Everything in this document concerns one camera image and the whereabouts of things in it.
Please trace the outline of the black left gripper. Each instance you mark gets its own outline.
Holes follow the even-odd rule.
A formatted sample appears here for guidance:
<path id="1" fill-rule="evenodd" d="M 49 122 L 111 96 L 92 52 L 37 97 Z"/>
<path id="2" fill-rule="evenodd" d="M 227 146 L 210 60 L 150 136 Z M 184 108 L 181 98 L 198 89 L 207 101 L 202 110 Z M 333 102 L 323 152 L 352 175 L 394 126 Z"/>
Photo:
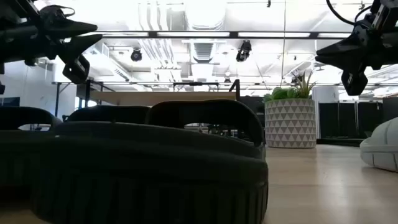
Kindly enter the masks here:
<path id="1" fill-rule="evenodd" d="M 5 72 L 6 63 L 23 60 L 33 66 L 39 57 L 72 62 L 103 38 L 101 34 L 77 36 L 94 32 L 98 26 L 69 19 L 65 8 L 0 4 L 0 73 Z"/>

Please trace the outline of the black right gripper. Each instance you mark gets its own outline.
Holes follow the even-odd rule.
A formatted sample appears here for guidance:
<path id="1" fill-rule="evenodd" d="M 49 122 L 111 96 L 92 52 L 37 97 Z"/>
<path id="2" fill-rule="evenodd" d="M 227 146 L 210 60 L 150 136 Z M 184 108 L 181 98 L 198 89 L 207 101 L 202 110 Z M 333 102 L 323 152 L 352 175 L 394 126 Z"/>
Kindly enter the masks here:
<path id="1" fill-rule="evenodd" d="M 323 48 L 323 56 L 317 55 L 315 60 L 349 72 L 398 64 L 398 26 L 388 22 L 377 29 L 368 19 L 358 25 L 347 38 Z M 360 55 L 361 59 L 337 55 Z"/>

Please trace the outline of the light grey slide sandal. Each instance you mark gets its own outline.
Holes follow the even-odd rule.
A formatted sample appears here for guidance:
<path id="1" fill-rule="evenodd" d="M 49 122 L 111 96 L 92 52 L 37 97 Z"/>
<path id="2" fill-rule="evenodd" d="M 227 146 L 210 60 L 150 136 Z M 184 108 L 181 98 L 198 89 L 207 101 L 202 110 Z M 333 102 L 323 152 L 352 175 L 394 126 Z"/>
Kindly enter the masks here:
<path id="1" fill-rule="evenodd" d="M 398 117 L 376 127 L 359 148 L 367 165 L 398 173 Z"/>

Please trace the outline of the white column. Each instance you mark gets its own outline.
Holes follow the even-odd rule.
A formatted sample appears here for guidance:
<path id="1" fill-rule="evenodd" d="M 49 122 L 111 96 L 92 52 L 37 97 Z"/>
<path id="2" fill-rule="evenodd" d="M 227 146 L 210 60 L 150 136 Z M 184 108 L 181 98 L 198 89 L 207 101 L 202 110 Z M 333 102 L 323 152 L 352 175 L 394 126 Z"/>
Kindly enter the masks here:
<path id="1" fill-rule="evenodd" d="M 320 103 L 336 103 L 339 101 L 339 91 L 337 86 L 314 86 L 312 88 L 312 100 L 315 103 L 315 124 L 317 129 L 317 139 L 321 138 L 320 128 Z"/>

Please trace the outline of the spiky green plant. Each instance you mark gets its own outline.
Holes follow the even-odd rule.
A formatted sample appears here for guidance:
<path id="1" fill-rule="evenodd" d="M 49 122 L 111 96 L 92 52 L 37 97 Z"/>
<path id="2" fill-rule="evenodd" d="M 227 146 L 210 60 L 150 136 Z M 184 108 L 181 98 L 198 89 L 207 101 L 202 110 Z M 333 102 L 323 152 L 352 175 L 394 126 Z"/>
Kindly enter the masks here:
<path id="1" fill-rule="evenodd" d="M 302 73 L 297 71 L 296 73 L 292 74 L 296 81 L 295 90 L 299 98 L 310 98 L 310 92 L 317 84 L 316 82 L 310 82 L 313 74 L 314 70 L 303 70 Z"/>

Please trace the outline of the black partition cabinet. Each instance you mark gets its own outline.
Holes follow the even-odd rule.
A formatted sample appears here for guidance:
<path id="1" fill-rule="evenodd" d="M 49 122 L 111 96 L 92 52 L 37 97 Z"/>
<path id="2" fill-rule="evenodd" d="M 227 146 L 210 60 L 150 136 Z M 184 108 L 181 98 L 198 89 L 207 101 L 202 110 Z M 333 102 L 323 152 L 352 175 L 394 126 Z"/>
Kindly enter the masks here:
<path id="1" fill-rule="evenodd" d="M 320 103 L 321 139 L 364 139 L 383 122 L 383 104 L 375 101 Z"/>

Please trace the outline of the dark background box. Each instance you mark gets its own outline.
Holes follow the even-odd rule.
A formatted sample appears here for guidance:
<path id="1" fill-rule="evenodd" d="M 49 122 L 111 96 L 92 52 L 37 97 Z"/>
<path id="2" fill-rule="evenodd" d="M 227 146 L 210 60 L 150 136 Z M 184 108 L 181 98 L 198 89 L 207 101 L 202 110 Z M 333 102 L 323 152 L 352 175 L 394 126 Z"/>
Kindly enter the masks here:
<path id="1" fill-rule="evenodd" d="M 384 121 L 398 118 L 398 96 L 383 98 L 382 103 Z"/>

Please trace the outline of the leafy green plant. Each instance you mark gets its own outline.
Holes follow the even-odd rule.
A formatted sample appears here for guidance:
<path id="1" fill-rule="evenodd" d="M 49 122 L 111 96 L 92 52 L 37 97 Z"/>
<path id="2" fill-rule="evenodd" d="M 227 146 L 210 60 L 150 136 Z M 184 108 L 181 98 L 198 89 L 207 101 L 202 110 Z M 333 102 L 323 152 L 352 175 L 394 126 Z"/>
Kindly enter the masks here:
<path id="1" fill-rule="evenodd" d="M 266 94 L 263 97 L 263 102 L 268 102 L 272 100 L 283 100 L 290 98 L 298 98 L 299 93 L 295 88 L 274 88 L 271 94 Z"/>

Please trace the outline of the triangle patterned planter pot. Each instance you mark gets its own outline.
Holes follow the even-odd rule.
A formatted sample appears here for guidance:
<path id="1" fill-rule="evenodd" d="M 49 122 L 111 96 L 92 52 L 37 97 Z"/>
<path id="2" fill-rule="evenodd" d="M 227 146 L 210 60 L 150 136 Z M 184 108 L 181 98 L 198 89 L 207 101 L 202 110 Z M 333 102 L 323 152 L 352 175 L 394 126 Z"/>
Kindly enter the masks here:
<path id="1" fill-rule="evenodd" d="M 288 98 L 265 103 L 265 139 L 268 147 L 310 149 L 317 144 L 315 103 Z"/>

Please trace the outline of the ceiling air vent grille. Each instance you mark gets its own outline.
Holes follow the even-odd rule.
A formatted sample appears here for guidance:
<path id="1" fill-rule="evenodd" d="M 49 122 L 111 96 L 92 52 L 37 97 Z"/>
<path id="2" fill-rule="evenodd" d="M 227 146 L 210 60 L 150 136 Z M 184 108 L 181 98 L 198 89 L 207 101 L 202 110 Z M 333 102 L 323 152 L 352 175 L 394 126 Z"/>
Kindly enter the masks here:
<path id="1" fill-rule="evenodd" d="M 209 63 L 213 59 L 214 43 L 192 43 L 190 44 L 191 53 L 197 63 Z"/>

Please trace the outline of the black background table frame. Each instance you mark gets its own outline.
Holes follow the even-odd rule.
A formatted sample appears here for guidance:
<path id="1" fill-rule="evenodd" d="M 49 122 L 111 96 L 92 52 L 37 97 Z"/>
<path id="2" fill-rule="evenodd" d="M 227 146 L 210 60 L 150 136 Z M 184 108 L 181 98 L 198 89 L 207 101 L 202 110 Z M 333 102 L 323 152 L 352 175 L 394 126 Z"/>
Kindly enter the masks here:
<path id="1" fill-rule="evenodd" d="M 75 111 L 77 85 L 71 82 L 52 82 L 55 86 L 55 108 L 53 115 L 62 119 Z"/>

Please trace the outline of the dark wall monitor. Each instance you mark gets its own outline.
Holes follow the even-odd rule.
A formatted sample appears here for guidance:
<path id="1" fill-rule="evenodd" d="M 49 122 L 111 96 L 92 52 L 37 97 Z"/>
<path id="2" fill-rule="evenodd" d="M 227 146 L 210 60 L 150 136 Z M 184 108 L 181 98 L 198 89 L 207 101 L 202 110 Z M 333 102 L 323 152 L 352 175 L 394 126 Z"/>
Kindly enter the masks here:
<path id="1" fill-rule="evenodd" d="M 20 98 L 19 97 L 7 97 L 0 98 L 0 107 L 2 106 L 20 106 Z"/>

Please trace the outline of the wooden shelf black metal frame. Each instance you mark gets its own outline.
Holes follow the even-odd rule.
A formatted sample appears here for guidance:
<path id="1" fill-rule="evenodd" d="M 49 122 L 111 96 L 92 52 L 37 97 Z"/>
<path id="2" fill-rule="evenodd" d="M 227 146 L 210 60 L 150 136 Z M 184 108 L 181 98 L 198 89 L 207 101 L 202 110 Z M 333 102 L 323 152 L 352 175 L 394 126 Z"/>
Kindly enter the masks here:
<path id="1" fill-rule="evenodd" d="M 173 91 L 116 91 L 104 83 L 91 81 L 107 91 L 88 91 L 85 100 L 105 101 L 119 106 L 154 106 L 165 101 L 202 101 L 202 100 L 240 100 L 241 84 L 237 79 L 232 83 L 219 82 L 173 82 Z M 216 92 L 177 92 L 177 86 L 215 86 Z"/>

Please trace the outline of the overhead light bar rail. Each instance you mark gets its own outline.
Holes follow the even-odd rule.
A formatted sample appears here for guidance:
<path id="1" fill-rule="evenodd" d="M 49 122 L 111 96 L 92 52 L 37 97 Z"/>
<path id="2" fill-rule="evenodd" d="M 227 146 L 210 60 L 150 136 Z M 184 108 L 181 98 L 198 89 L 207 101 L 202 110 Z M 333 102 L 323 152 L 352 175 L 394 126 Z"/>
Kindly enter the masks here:
<path id="1" fill-rule="evenodd" d="M 99 34 L 108 39 L 308 39 L 339 40 L 351 32 L 284 32 L 284 31 L 127 31 L 100 30 L 86 35 Z"/>

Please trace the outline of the round ceiling air duct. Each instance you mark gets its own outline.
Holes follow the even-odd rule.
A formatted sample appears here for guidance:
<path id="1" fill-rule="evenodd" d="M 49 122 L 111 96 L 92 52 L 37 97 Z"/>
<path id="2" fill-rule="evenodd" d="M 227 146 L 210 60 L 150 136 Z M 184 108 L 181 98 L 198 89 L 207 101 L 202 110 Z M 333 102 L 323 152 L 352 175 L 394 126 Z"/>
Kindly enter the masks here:
<path id="1" fill-rule="evenodd" d="M 222 30 L 226 16 L 226 0 L 185 0 L 188 30 Z"/>

